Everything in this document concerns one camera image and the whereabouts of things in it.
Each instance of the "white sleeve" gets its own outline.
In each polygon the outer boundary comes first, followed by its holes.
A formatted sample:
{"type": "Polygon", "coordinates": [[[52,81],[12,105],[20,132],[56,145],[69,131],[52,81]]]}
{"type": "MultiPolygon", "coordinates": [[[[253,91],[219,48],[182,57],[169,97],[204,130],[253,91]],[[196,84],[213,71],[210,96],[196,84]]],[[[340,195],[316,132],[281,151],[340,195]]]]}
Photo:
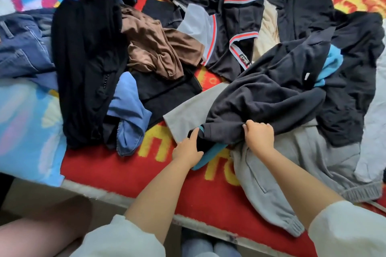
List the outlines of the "white sleeve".
{"type": "Polygon", "coordinates": [[[89,232],[70,257],[165,257],[165,248],[153,234],[142,231],[122,215],[109,225],[89,232]]]}
{"type": "Polygon", "coordinates": [[[386,255],[386,218],[348,201],[321,211],[311,222],[308,235],[318,257],[386,255]]]}

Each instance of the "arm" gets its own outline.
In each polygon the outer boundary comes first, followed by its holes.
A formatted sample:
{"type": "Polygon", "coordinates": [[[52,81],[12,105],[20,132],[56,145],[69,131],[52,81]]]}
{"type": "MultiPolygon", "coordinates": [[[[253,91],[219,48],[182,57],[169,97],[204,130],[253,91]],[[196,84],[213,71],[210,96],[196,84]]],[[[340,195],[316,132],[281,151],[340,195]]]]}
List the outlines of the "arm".
{"type": "Polygon", "coordinates": [[[274,132],[271,125],[248,120],[244,131],[248,147],[274,176],[288,203],[307,230],[323,209],[344,200],[274,149],[274,132]]]}
{"type": "Polygon", "coordinates": [[[196,128],[173,151],[173,160],[138,195],[125,212],[127,220],[144,232],[154,234],[163,244],[172,221],[182,184],[189,170],[201,159],[197,152],[196,128]]]}

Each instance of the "red blanket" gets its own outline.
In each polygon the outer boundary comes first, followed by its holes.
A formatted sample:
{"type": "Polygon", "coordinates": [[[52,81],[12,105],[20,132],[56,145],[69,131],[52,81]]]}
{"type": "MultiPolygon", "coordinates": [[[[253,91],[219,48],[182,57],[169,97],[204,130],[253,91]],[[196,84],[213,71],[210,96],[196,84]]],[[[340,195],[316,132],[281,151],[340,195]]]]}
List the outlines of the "red blanket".
{"type": "MultiPolygon", "coordinates": [[[[136,7],[142,9],[145,1],[138,0],[136,7]]],[[[345,12],[378,11],[386,17],[386,0],[333,1],[336,8],[345,12]]],[[[196,75],[204,89],[221,82],[205,68],[198,70],[196,75]]],[[[136,197],[171,161],[175,146],[168,128],[160,123],[147,131],[141,147],[132,157],[121,158],[103,146],[68,150],[61,173],[66,179],[77,183],[136,197]]],[[[386,196],[378,203],[386,206],[386,196]]],[[[374,207],[367,207],[379,212],[374,207]]],[[[176,214],[205,222],[280,252],[294,256],[316,256],[307,234],[294,238],[264,221],[254,210],[235,176],[228,149],[220,152],[207,166],[189,172],[176,214]]]]}

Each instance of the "hand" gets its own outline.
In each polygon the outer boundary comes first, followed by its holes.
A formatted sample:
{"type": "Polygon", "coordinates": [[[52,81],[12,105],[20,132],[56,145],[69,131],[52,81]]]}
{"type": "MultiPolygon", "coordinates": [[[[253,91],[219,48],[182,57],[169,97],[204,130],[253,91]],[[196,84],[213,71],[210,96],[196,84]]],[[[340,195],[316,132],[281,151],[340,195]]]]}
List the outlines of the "hand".
{"type": "Polygon", "coordinates": [[[271,125],[248,120],[246,124],[243,124],[243,128],[245,142],[259,159],[274,150],[274,132],[271,125]]]}
{"type": "Polygon", "coordinates": [[[202,158],[203,151],[197,151],[197,136],[200,128],[196,128],[190,135],[190,138],[185,138],[173,150],[173,161],[186,162],[189,168],[193,168],[202,158]]]}

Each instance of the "forearm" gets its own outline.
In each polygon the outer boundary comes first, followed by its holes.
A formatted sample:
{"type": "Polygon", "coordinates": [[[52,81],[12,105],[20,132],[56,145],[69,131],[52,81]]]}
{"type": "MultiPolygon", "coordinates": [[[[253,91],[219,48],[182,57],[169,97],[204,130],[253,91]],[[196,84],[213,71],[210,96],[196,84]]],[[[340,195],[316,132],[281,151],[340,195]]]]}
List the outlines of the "forearm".
{"type": "Polygon", "coordinates": [[[276,150],[262,156],[261,160],[275,177],[288,203],[307,230],[324,208],[344,200],[276,150]]]}
{"type": "Polygon", "coordinates": [[[189,165],[173,160],[138,195],[125,217],[163,244],[170,227],[189,165]]]}

